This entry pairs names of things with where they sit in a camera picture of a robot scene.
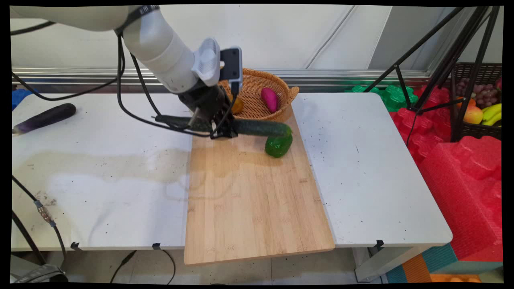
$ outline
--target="purple eggplant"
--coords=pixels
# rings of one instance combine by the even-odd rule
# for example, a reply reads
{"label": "purple eggplant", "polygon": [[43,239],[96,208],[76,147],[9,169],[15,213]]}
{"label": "purple eggplant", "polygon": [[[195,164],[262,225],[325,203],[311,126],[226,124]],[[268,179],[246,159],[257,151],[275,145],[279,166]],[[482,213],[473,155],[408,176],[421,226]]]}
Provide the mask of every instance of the purple eggplant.
{"label": "purple eggplant", "polygon": [[18,123],[12,129],[13,134],[23,134],[52,123],[67,119],[75,114],[77,108],[71,103],[64,103]]}

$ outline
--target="fruit basket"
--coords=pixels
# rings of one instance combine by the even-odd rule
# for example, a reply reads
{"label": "fruit basket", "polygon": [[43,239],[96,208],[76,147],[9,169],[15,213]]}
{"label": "fruit basket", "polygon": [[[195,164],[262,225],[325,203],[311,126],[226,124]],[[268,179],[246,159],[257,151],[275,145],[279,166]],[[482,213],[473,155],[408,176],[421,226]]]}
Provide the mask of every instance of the fruit basket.
{"label": "fruit basket", "polygon": [[[457,63],[455,67],[453,68],[453,77],[455,81],[455,85],[450,85],[451,93],[450,97],[452,100],[455,100],[457,98],[456,91],[458,90],[457,83],[460,82],[462,78],[469,78],[471,75],[471,71],[473,70],[474,63],[470,62],[461,62]],[[498,78],[502,77],[502,64],[501,63],[482,63],[480,66],[480,69],[478,71],[478,74],[476,76],[475,83],[476,84],[492,84],[494,85],[495,81]],[[497,102],[501,102],[501,93],[497,95]],[[467,123],[463,122],[461,126],[460,131],[456,131],[455,128],[457,127],[456,121],[457,121],[457,115],[459,106],[454,105],[452,107],[451,111],[451,118],[452,118],[452,140],[453,141],[459,141],[462,137],[469,135],[473,136],[475,138],[481,138],[482,136],[488,135],[492,136],[494,138],[497,138],[499,140],[502,139],[502,128],[501,127],[494,127],[491,125],[481,125],[481,124],[473,124],[473,123]]]}
{"label": "fruit basket", "polygon": [[[229,98],[232,98],[232,91],[226,80],[220,81]],[[272,113],[261,99],[263,88],[272,89],[278,98],[279,109]],[[278,76],[264,71],[243,68],[243,88],[237,95],[243,101],[243,111],[235,114],[238,119],[276,120],[284,110],[291,105],[298,94],[297,86],[289,89],[289,86]]]}

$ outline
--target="white table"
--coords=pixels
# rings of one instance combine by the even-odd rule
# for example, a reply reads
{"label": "white table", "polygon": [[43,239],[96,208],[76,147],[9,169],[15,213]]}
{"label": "white table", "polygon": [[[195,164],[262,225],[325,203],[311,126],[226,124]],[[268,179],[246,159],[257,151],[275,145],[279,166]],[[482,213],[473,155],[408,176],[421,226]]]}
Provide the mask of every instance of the white table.
{"label": "white table", "polygon": [[[143,94],[122,97],[136,115],[155,115]],[[152,97],[163,114],[190,115],[175,95]],[[183,248],[191,137],[130,118],[115,94],[58,102],[30,95],[12,125],[65,102],[76,115],[12,137],[12,171],[47,206],[68,249],[72,242],[82,250]],[[384,242],[356,269],[360,281],[451,241],[378,95],[298,94],[292,107],[336,246]],[[13,210],[39,249],[59,250],[53,230],[12,184]],[[30,250],[14,223],[11,230],[11,250]]]}

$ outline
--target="banana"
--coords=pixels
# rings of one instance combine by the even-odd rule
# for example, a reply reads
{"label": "banana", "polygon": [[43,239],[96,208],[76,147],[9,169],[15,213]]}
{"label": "banana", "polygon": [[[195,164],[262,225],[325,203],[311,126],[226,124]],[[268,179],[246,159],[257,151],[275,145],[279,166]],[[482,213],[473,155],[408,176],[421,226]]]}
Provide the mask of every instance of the banana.
{"label": "banana", "polygon": [[484,112],[484,116],[482,117],[482,122],[488,122],[492,119],[496,114],[502,112],[502,104],[498,103],[489,107],[488,110]]}
{"label": "banana", "polygon": [[487,121],[482,121],[482,124],[483,125],[493,125],[497,121],[499,121],[500,119],[502,119],[502,112],[501,111],[499,113],[495,114],[491,119],[489,119]]}
{"label": "banana", "polygon": [[484,108],[482,109],[482,112],[483,112],[483,113],[485,113],[485,112],[486,112],[488,109],[490,109],[490,108],[491,108],[490,106],[488,106],[488,107],[484,107]]}

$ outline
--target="green bell pepper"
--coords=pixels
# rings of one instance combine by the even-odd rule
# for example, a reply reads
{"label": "green bell pepper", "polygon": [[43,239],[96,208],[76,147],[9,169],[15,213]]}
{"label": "green bell pepper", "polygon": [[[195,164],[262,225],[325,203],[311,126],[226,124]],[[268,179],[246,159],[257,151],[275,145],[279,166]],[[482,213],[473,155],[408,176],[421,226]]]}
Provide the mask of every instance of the green bell pepper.
{"label": "green bell pepper", "polygon": [[281,157],[287,153],[292,143],[292,134],[286,137],[268,137],[265,151],[272,157]]}

